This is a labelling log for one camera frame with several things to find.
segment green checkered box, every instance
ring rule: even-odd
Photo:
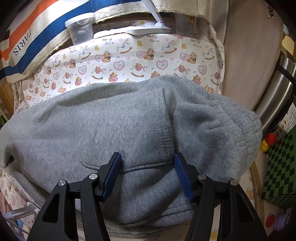
[[[268,151],[261,198],[281,208],[296,204],[296,126]]]

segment blue stripe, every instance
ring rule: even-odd
[[[140,2],[141,0],[91,0],[91,9],[93,12],[100,10],[104,7],[109,7],[117,4],[122,3],[129,3],[129,2]]]
[[[0,70],[0,80],[2,80],[5,76],[10,76],[18,73],[15,67],[7,66]]]
[[[91,12],[90,1],[73,9],[49,24],[30,44],[25,55],[16,64],[19,73],[23,73],[35,56],[58,34],[66,29],[65,22],[77,15]]]

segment red cap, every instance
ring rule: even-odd
[[[276,135],[273,134],[273,133],[269,133],[266,136],[265,141],[266,141],[268,146],[273,146],[276,143]]]

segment plastic container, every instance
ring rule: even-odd
[[[93,39],[92,21],[93,12],[84,13],[73,17],[65,22],[66,28],[69,29],[73,45]]]
[[[200,19],[190,17],[184,14],[175,14],[176,20],[176,34],[196,38],[199,33],[198,26],[200,25]]]

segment metal screw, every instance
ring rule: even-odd
[[[59,186],[63,186],[63,185],[66,184],[66,181],[65,181],[65,180],[60,180],[60,181],[58,182],[58,184],[59,184]]]
[[[230,184],[233,185],[233,186],[236,186],[238,184],[238,182],[236,180],[231,180]]]
[[[205,180],[206,178],[207,178],[207,176],[205,174],[199,174],[198,175],[199,180]]]
[[[91,180],[95,180],[97,177],[98,177],[97,174],[90,174],[89,175],[89,179],[91,179]]]

